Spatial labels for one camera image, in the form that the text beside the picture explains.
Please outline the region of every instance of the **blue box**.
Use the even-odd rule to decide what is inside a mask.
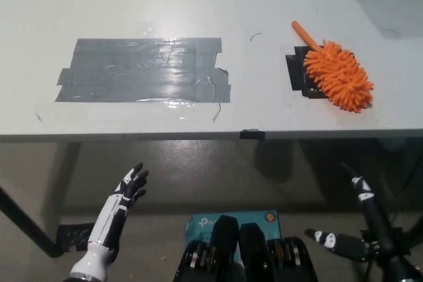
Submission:
[[[185,226],[185,246],[190,241],[198,239],[201,241],[209,242],[212,236],[214,223],[222,215],[235,217],[238,220],[238,225],[256,223],[266,240],[281,238],[278,213],[276,211],[241,211],[230,213],[214,213],[214,214],[195,214],[187,222]],[[233,257],[234,262],[242,263],[241,255],[239,253],[239,245]]]

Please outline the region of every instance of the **tape patch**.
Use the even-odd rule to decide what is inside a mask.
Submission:
[[[221,38],[78,39],[56,102],[230,102]]]

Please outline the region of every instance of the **gray floor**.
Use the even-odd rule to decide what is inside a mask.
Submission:
[[[345,160],[360,169],[388,210],[404,210],[405,228],[423,211],[421,167],[394,203],[420,154],[419,140],[386,151],[375,140],[150,141],[139,143],[3,144],[0,185],[54,236],[58,223],[95,220],[120,178],[138,161],[150,170],[122,236],[109,281],[171,281],[184,250],[184,225],[195,212],[277,209],[284,236],[302,237],[320,281],[360,281],[363,267],[325,252],[303,236],[307,227],[359,235],[365,225]],[[62,281],[81,255],[49,259],[0,214],[2,281]],[[423,248],[413,250],[423,265]],[[380,281],[374,270],[372,281]]]

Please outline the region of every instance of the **robotic hand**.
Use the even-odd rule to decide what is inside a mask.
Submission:
[[[145,194],[148,171],[137,164],[120,181],[104,204],[88,240],[87,253],[72,268],[65,282],[105,282],[107,266],[119,252],[119,239],[131,206]]]

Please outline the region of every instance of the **black cable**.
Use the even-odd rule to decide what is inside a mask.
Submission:
[[[408,188],[408,185],[410,185],[412,179],[414,178],[414,175],[416,174],[417,168],[420,165],[420,161],[423,159],[423,151],[420,153],[420,156],[418,157],[416,164],[413,166],[410,174],[407,176],[407,179],[403,185],[403,187],[401,188],[401,191],[398,193],[398,195],[396,196],[396,198],[394,199],[393,205],[395,208],[395,205],[399,202],[401,196],[404,194],[405,190]],[[398,206],[396,208],[396,210],[394,210],[391,215],[391,224],[393,225],[393,223],[397,220],[397,217],[399,215],[399,213],[403,211],[401,206]]]
[[[369,280],[371,268],[373,267],[373,260],[369,261],[369,264],[367,265],[367,268],[365,269],[363,282],[367,282]]]

